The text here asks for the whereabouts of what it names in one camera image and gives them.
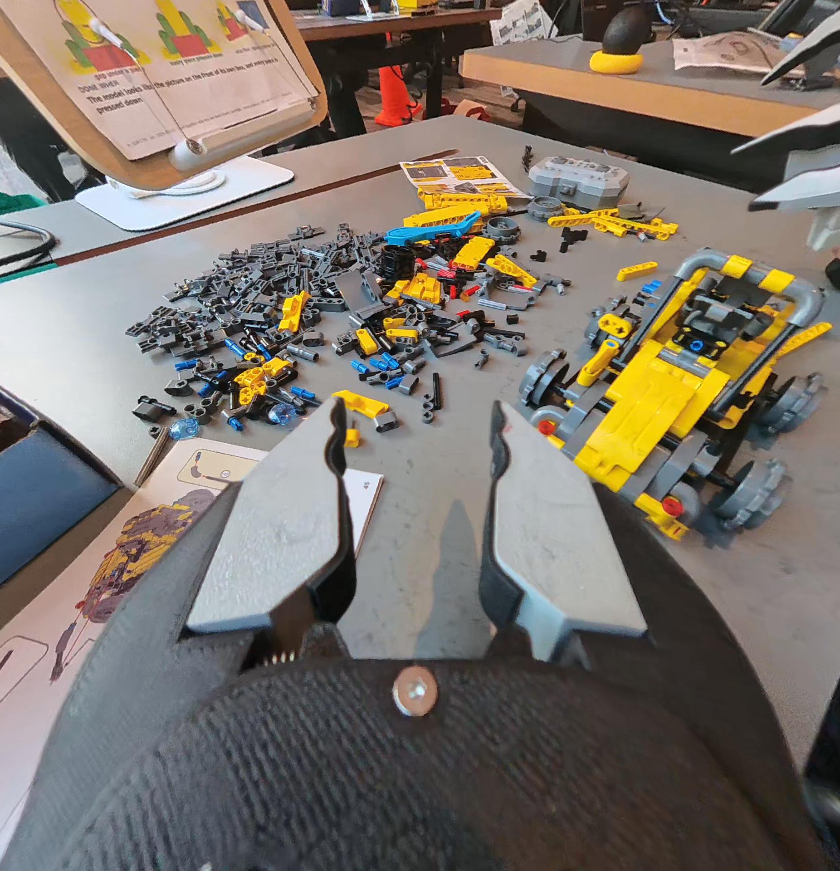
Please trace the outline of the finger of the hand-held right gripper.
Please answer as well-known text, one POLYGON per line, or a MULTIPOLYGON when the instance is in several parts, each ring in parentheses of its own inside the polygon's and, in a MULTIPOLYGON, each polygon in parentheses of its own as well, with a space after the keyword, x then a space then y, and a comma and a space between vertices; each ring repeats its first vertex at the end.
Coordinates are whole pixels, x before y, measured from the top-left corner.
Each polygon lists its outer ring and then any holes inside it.
POLYGON ((732 149, 732 154, 748 152, 814 151, 840 145, 840 103, 755 137, 732 149))
POLYGON ((840 164, 813 169, 784 180, 749 204, 750 212, 804 211, 840 207, 840 164))

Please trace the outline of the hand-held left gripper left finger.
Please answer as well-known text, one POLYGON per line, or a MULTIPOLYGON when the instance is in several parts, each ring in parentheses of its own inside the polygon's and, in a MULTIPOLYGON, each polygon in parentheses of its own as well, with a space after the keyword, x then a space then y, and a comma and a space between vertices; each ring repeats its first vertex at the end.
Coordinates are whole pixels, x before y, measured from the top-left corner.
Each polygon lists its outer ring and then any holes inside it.
POLYGON ((332 397, 245 475, 186 627, 215 633, 274 626, 304 587, 337 622, 356 590, 343 444, 347 415, 332 397))

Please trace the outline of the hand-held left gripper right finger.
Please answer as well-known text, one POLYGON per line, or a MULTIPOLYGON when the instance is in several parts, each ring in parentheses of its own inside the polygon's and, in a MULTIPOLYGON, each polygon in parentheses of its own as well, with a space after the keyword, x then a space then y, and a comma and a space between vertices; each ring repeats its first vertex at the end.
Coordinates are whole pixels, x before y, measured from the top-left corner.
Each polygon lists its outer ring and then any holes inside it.
POLYGON ((581 633, 626 639, 648 625, 585 474, 507 402, 491 408, 491 484, 479 597, 539 662, 584 659, 581 633))

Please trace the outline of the yellow toy vehicle model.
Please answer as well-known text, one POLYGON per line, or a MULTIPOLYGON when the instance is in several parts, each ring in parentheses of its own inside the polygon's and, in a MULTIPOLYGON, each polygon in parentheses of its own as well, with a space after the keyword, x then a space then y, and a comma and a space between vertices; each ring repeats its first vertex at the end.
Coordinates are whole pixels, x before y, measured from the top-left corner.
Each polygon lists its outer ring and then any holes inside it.
POLYGON ((729 470, 749 430, 796 430, 828 389, 820 373, 777 383, 781 358, 832 329, 827 295, 804 278, 703 247, 665 280, 591 311, 575 371, 541 354, 518 398, 531 422, 659 532, 680 540, 706 509, 725 530, 771 517, 786 464, 729 470))

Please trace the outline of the yellow beam assembly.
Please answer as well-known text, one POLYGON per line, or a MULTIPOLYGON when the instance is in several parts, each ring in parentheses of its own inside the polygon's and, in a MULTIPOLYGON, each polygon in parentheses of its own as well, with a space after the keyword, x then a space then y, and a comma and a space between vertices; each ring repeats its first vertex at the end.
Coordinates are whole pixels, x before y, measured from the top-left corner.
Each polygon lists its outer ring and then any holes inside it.
POLYGON ((563 213, 549 217, 546 223, 550 227, 570 229, 588 225, 602 233, 610 233, 618 238, 622 238, 626 234, 636 234, 660 241, 670 239, 679 230, 679 224, 665 222, 660 217, 655 217, 648 222, 626 219, 620 216, 618 209, 579 212, 570 208, 563 213))

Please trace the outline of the grey desk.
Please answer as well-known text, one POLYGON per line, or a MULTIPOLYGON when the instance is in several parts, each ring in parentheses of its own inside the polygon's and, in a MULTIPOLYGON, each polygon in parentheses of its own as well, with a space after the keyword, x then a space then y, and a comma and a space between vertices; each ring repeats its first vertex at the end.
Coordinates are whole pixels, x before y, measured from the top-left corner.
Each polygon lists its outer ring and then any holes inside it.
MULTIPOLYGON (((142 354, 125 330, 162 304, 176 281, 207 271, 219 254, 285 237, 299 225, 330 236, 340 223, 359 233, 401 224, 416 200, 403 160, 485 156, 517 184, 527 145, 539 157, 585 157, 546 138, 444 117, 275 157, 295 173, 291 184, 172 234, 121 234, 74 202, 12 216, 55 235, 59 266, 0 284, 0 385, 131 484, 151 442, 132 408, 140 395, 162 398, 174 368, 170 358, 142 354)), ((341 623, 354 654, 479 652, 490 630, 477 582, 491 403, 514 402, 540 352, 572 353, 594 306, 640 288, 619 286, 620 268, 654 259, 667 276, 708 245, 825 284, 828 256, 804 247, 808 215, 748 212, 747 192, 617 163, 631 175, 627 200, 678 223, 678 233, 663 243, 592 233, 562 256, 558 234, 522 220, 521 250, 545 250, 545 271, 571 281, 564 295, 548 290, 520 316, 526 358, 492 354, 477 370, 477 352, 448 357, 437 368, 444 410, 435 422, 420 422, 418 400, 405 396, 396 397, 396 430, 378 435, 360 422, 363 444, 349 464, 382 473, 384 485, 361 548, 357 596, 341 623)), ((821 372, 828 395, 801 428, 756 451, 788 464, 794 485, 784 505, 756 530, 712 541, 693 532, 668 544, 751 659, 798 765, 840 676, 839 292, 828 290, 822 319, 834 330, 786 357, 780 372, 783 379, 821 372)))

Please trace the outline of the dark grey wedge-shaped object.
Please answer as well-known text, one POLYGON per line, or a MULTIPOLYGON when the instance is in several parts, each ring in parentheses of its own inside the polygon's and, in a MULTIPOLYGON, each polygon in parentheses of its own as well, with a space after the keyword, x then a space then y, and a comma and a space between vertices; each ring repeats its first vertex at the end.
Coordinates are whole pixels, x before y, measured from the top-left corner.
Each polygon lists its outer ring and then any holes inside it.
POLYGON ((761 85, 771 84, 802 69, 807 82, 822 79, 837 63, 840 55, 840 8, 813 29, 806 38, 777 63, 762 79, 761 85))

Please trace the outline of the white paper bag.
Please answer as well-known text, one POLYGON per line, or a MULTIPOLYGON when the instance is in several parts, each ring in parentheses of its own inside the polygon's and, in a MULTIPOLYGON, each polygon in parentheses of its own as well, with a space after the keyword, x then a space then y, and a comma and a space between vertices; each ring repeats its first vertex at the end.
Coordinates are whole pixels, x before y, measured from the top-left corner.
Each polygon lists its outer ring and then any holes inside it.
POLYGON ((703 38, 671 40, 675 70, 725 69, 762 73, 786 57, 776 38, 752 31, 731 31, 703 38))

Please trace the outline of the black ball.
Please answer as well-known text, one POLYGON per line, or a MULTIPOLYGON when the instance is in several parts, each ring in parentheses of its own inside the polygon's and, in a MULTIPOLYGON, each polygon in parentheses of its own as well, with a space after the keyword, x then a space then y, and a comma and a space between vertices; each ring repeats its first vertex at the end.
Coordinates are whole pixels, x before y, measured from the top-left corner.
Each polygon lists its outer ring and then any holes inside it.
POLYGON ((637 55, 645 44, 655 41, 653 13, 645 5, 624 6, 606 28, 601 50, 612 56, 637 55))

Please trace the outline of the grey battery box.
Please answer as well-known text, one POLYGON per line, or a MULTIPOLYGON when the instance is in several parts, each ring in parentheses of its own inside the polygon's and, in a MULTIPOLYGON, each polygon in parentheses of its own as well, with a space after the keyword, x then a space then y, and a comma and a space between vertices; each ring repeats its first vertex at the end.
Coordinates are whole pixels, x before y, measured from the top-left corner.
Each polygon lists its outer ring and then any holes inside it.
POLYGON ((527 193, 578 208, 613 208, 622 199, 630 173, 621 167, 567 157, 542 158, 528 170, 527 193))

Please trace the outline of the dark blue kit box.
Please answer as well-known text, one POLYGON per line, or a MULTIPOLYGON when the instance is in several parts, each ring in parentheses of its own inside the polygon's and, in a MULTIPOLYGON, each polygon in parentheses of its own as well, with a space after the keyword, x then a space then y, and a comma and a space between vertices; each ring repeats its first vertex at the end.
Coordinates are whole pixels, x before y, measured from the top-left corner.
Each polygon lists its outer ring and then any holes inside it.
POLYGON ((0 386, 0 586, 122 488, 51 419, 0 386))

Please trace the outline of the pile of grey track links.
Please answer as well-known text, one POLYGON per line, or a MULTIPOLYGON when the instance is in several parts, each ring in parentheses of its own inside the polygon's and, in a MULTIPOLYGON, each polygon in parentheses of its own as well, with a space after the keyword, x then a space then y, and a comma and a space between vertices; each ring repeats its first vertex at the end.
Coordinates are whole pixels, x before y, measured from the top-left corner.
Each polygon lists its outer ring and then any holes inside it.
POLYGON ((335 277, 377 267, 384 243, 384 234, 357 234, 341 223, 333 240, 316 244, 324 233, 319 226, 299 225, 284 238, 220 254, 210 270, 176 283, 164 296, 165 305, 124 334, 143 354, 161 351, 179 358, 213 350, 228 339, 253 349, 311 329, 323 312, 347 310, 335 277), (279 332, 284 299, 302 290, 310 301, 299 332, 279 332))

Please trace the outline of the pile of mixed coloured pieces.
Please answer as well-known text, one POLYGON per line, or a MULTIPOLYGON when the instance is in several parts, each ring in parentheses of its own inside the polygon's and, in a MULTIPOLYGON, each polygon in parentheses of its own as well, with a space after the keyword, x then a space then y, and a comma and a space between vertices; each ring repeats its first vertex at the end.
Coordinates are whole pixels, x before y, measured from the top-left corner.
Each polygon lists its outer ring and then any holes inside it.
POLYGON ((325 350, 345 360, 360 385, 408 396, 418 390, 419 373, 429 358, 479 347, 476 367, 481 368, 488 360, 488 347, 523 355, 521 313, 533 308, 542 293, 537 293, 536 286, 530 290, 514 285, 483 264, 504 254, 537 279, 551 273, 530 257, 531 268, 526 268, 514 245, 500 244, 477 271, 451 269, 452 258, 478 235, 483 236, 481 225, 464 238, 406 245, 416 256, 411 279, 390 283, 377 274, 377 267, 366 269, 364 273, 375 275, 372 279, 367 274, 371 288, 380 288, 377 293, 388 305, 386 312, 366 320, 347 308, 340 313, 323 312, 311 329, 253 349, 250 343, 228 339, 223 346, 197 356, 145 353, 170 356, 174 372, 162 390, 166 397, 140 396, 132 407, 133 417, 147 425, 153 438, 182 418, 195 418, 201 427, 219 417, 235 432, 244 430, 249 421, 275 426, 268 422, 266 412, 277 402, 293 405, 304 417, 322 399, 299 383, 299 365, 317 364, 325 350))

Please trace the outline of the grey curved panel piece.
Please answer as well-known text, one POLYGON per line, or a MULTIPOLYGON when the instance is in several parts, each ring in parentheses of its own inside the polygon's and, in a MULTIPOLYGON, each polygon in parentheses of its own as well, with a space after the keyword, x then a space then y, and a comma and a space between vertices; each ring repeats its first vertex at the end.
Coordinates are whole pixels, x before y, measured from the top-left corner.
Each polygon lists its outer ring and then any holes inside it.
POLYGON ((380 289, 367 280, 367 274, 373 279, 374 273, 367 271, 348 271, 335 277, 335 283, 339 293, 344 299, 350 312, 366 320, 376 314, 386 312, 388 305, 382 301, 377 291, 380 289))

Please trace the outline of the instruction booklet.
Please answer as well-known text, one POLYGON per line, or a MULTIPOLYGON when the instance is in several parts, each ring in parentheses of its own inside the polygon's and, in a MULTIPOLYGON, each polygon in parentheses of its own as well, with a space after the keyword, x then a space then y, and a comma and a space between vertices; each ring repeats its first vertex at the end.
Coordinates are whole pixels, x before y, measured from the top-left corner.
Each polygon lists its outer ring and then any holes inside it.
POLYGON ((319 618, 302 587, 276 608, 274 626, 186 627, 257 463, 218 492, 175 485, 149 511, 128 505, 129 541, 119 545, 114 529, 110 554, 102 543, 81 555, 1 632, 0 869, 55 868, 107 787, 237 676, 254 645, 288 647, 271 633, 291 597, 310 621, 336 623, 319 618))

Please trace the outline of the yellow rectangular panel piece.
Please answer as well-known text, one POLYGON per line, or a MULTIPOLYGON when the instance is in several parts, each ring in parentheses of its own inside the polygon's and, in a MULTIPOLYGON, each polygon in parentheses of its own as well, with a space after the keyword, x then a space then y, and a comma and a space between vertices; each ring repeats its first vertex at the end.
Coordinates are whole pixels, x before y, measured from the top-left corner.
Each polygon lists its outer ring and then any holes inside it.
POLYGON ((449 267, 453 270, 475 272, 496 245, 497 243, 491 238, 482 235, 472 237, 452 258, 449 267))

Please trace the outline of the blue brick separator tool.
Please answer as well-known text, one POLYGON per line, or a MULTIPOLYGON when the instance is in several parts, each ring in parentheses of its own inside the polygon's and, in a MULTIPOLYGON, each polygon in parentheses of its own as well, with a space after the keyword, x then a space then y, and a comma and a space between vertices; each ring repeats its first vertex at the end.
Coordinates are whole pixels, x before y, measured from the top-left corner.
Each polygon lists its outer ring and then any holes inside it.
POLYGON ((411 245, 440 239, 459 239, 471 234, 477 224, 483 225, 479 211, 467 213, 459 221, 393 228, 385 234, 384 242, 387 245, 411 245))

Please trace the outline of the yellow sticker sheet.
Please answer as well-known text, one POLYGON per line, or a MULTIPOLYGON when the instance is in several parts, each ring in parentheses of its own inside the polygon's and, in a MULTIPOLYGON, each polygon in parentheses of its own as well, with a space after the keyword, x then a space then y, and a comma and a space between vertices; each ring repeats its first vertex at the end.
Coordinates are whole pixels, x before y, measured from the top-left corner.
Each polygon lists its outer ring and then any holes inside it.
POLYGON ((403 161, 400 167, 418 195, 500 195, 508 200, 531 197, 515 186, 485 157, 426 158, 403 161))

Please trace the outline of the orange traffic cone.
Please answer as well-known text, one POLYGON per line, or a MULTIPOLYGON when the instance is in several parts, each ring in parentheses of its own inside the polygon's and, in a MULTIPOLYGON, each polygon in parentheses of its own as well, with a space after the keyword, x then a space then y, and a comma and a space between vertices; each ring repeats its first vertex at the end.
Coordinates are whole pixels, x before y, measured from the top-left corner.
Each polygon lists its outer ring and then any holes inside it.
POLYGON ((378 69, 381 111, 374 122, 378 127, 395 128, 422 120, 424 108, 412 97, 402 65, 378 69))

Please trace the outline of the wooden instruction board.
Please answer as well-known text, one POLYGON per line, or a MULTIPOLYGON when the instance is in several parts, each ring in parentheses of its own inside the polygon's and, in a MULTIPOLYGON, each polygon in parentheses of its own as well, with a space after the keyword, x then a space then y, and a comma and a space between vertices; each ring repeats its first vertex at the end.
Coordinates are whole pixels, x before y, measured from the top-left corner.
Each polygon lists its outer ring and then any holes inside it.
POLYGON ((0 68, 90 166, 164 190, 317 125, 286 2, 0 1, 0 68))

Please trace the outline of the far work table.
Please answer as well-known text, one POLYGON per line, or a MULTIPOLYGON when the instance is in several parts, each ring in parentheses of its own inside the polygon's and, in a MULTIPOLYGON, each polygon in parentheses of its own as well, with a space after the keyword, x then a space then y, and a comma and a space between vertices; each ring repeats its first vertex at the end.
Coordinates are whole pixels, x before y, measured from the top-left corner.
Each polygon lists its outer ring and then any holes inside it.
POLYGON ((311 10, 292 10, 294 23, 306 43, 359 38, 384 33, 404 33, 416 30, 447 29, 459 26, 484 25, 499 20, 499 7, 485 9, 434 10, 419 16, 354 16, 331 17, 311 10))

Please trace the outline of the yellow stacked beam frame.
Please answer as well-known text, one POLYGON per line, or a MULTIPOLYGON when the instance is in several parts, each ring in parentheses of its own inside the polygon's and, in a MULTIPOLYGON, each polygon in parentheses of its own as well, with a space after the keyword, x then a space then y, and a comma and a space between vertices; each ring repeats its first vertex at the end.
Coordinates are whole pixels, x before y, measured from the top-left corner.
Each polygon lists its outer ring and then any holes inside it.
POLYGON ((417 188, 416 193, 424 211, 404 218, 405 227, 457 224, 473 212, 478 212, 483 219, 505 214, 510 207, 506 197, 500 193, 471 193, 432 187, 417 188))

